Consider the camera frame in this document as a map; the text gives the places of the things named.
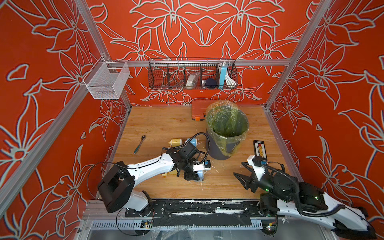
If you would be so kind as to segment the blue sharpener back row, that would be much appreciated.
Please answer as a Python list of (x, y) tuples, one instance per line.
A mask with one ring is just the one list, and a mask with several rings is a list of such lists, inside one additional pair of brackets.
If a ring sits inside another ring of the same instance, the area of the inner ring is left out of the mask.
[(193, 138), (193, 139), (187, 139), (185, 142), (186, 142), (186, 143), (189, 142), (189, 143), (192, 144), (194, 147), (197, 147), (198, 144), (199, 144), (199, 141), (198, 141), (196, 138)]

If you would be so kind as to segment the light blue sharpener front row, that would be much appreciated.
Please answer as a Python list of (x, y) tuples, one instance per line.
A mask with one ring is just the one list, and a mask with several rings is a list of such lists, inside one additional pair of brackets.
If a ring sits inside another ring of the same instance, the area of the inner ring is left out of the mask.
[(198, 174), (198, 177), (199, 177), (198, 182), (202, 182), (204, 180), (204, 173), (205, 173), (204, 170), (197, 171), (197, 174)]

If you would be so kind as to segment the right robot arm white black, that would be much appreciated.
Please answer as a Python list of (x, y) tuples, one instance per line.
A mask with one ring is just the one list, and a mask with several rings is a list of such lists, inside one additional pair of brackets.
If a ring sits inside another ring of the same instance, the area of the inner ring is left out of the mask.
[(331, 230), (348, 240), (375, 240), (376, 230), (363, 207), (349, 207), (312, 184), (266, 164), (243, 162), (250, 176), (234, 173), (245, 190), (260, 195), (256, 212), (263, 217), (294, 217)]

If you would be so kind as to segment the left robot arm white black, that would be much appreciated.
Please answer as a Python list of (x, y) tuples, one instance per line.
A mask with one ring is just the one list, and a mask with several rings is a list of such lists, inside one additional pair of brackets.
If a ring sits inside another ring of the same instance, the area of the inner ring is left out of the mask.
[(158, 157), (145, 162), (131, 165), (122, 161), (112, 163), (98, 183), (99, 200), (108, 213), (132, 209), (146, 215), (152, 209), (152, 200), (147, 192), (135, 190), (139, 184), (172, 171), (183, 174), (186, 181), (202, 181), (204, 172), (211, 169), (207, 157), (207, 151), (200, 151), (192, 144), (192, 139), (188, 139), (176, 147), (163, 147)]

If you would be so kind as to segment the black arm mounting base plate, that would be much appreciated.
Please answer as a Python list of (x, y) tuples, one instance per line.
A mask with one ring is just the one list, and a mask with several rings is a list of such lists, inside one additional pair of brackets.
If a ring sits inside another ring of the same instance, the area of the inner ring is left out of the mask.
[(256, 221), (268, 219), (259, 210), (258, 200), (157, 199), (146, 213), (132, 209), (126, 218), (148, 218), (155, 227), (260, 228)]

